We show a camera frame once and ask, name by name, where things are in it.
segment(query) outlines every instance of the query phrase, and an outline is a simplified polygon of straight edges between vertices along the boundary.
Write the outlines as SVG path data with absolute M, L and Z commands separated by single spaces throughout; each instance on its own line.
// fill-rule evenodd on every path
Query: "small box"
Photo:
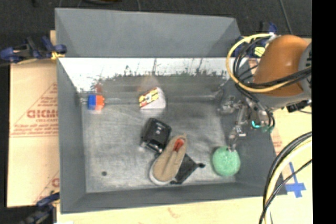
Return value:
M 101 111 L 104 107 L 104 97 L 102 95 L 90 94 L 88 97 L 88 109 Z
M 167 145 L 171 130 L 169 125 L 150 118 L 141 134 L 141 146 L 161 153 Z
M 139 107 L 141 109 L 164 109 L 166 100 L 162 89 L 155 87 L 139 97 Z

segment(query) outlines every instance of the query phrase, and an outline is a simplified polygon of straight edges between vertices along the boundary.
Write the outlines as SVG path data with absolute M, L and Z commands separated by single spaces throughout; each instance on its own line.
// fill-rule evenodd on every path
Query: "blue clamp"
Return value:
M 36 204 L 38 209 L 34 213 L 30 214 L 25 220 L 20 221 L 19 224 L 40 224 L 49 216 L 54 218 L 56 209 L 52 203 L 59 200 L 59 198 L 59 193 L 54 193 L 38 201 Z
M 278 28 L 275 24 L 273 24 L 272 22 L 268 23 L 268 29 L 265 31 L 262 29 L 262 32 L 266 32 L 268 34 L 276 34 L 278 32 Z M 240 36 L 236 42 L 239 42 L 240 40 L 242 40 L 244 37 Z M 268 42 L 269 38 L 262 38 L 260 39 L 258 42 L 256 42 L 251 49 L 249 50 L 250 53 L 247 55 L 249 58 L 260 58 L 263 53 L 265 52 L 265 46 Z M 247 45 L 247 43 L 242 43 L 240 44 L 232 53 L 232 57 L 237 57 L 239 55 L 239 52 L 241 50 L 241 48 L 243 48 L 245 45 Z
M 52 45 L 51 41 L 42 36 L 41 45 L 37 47 L 31 37 L 17 47 L 8 47 L 0 51 L 0 58 L 10 63 L 18 63 L 30 59 L 50 59 L 53 56 L 64 56 L 67 53 L 65 45 Z

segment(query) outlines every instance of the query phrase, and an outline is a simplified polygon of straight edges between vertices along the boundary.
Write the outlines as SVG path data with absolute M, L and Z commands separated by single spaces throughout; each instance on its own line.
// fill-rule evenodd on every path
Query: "clamp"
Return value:
M 38 209 L 34 213 L 30 214 L 25 220 L 20 221 L 18 224 L 41 224 L 49 216 L 52 216 L 52 218 L 55 219 L 56 208 L 53 203 L 58 201 L 59 198 L 59 193 L 53 193 L 48 197 L 38 201 L 36 203 L 36 207 Z
M 19 63 L 27 60 L 55 60 L 67 53 L 65 45 L 54 46 L 46 36 L 42 36 L 41 41 L 42 45 L 38 47 L 31 37 L 27 37 L 21 45 L 1 50 L 0 58 L 9 63 Z

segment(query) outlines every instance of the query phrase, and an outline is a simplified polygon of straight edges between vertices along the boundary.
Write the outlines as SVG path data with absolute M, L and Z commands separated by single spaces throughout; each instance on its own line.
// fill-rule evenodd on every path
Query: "gray bin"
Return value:
M 59 60 L 57 67 L 61 212 L 147 207 L 263 195 L 268 170 L 276 156 L 269 133 L 253 130 L 239 143 L 241 168 L 235 176 L 204 176 L 212 171 L 209 161 L 211 152 L 215 145 L 222 145 L 222 135 L 231 130 L 236 118 L 235 113 L 226 117 L 216 116 L 216 103 L 212 98 L 214 90 L 211 89 L 213 85 L 226 79 L 223 75 L 224 64 L 223 72 L 220 70 L 221 63 L 225 63 L 228 48 L 240 36 L 235 19 L 101 9 L 57 8 L 55 12 L 57 43 L 68 47 L 65 59 Z M 93 58 L 102 61 L 97 63 Z M 189 70 L 189 73 L 176 73 L 177 77 L 187 75 L 187 79 L 174 79 L 173 82 L 157 73 L 138 78 L 119 74 L 117 86 L 115 81 L 111 84 L 112 76 L 102 80 L 107 104 L 101 115 L 87 113 L 85 97 L 90 90 L 81 89 L 74 82 L 74 77 L 80 76 L 80 68 L 83 77 L 88 78 L 88 72 L 93 72 L 92 69 L 97 68 L 97 65 L 104 66 L 106 60 L 118 62 L 129 59 L 130 63 L 135 63 L 153 59 L 163 61 L 167 58 L 184 64 L 203 59 L 200 67 L 203 71 L 208 71 L 209 76 L 200 78 Z M 69 63 L 76 63 L 78 59 L 86 61 L 87 65 L 75 65 L 72 68 Z M 204 65 L 207 60 L 219 63 L 215 75 L 215 72 L 210 72 Z M 197 169 L 182 185 L 151 185 L 143 171 L 148 169 L 154 154 L 150 151 L 136 151 L 140 139 L 138 136 L 146 117 L 139 116 L 139 108 L 132 102 L 125 104 L 123 101 L 139 94 L 139 85 L 148 77 L 154 78 L 160 85 L 169 86 L 166 91 L 170 110 L 161 114 L 159 119 L 169 121 L 167 124 L 171 124 L 175 134 L 183 128 L 190 128 L 190 132 L 195 134 L 195 141 L 191 143 L 187 153 L 194 161 L 206 163 L 205 172 Z M 228 80 L 225 87 L 225 94 L 239 98 L 232 81 Z M 175 94 L 182 96 L 182 99 L 171 104 Z M 196 111 L 193 107 L 195 104 L 199 104 L 198 113 L 191 113 Z M 178 111 L 181 109 L 184 109 L 181 115 L 188 117 L 189 125 L 178 120 Z M 119 111 L 119 114 L 111 114 L 110 117 L 108 113 L 111 110 Z M 217 126 L 218 123 L 220 127 L 214 129 L 213 136 L 202 136 L 208 128 Z M 130 137 L 120 139 L 129 133 Z M 202 147 L 205 148 L 204 154 L 196 150 Z M 119 163 L 120 169 L 116 168 L 116 163 Z

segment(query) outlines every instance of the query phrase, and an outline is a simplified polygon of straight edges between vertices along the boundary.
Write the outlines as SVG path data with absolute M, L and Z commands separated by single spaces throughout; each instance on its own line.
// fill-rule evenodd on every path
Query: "black plastic piece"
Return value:
M 309 105 L 310 105 L 310 101 L 309 100 L 304 100 L 304 101 L 301 101 L 301 102 L 296 103 L 296 104 L 288 105 L 288 106 L 286 106 L 286 108 L 287 108 L 288 112 L 294 112 L 294 111 L 304 109 L 305 107 L 307 107 Z
M 172 128 L 154 118 L 150 118 L 141 134 L 141 146 L 161 153 L 167 145 Z
M 182 184 L 197 168 L 204 167 L 205 164 L 196 163 L 187 154 L 185 154 L 180 169 L 175 176 L 175 180 L 171 181 L 170 184 Z

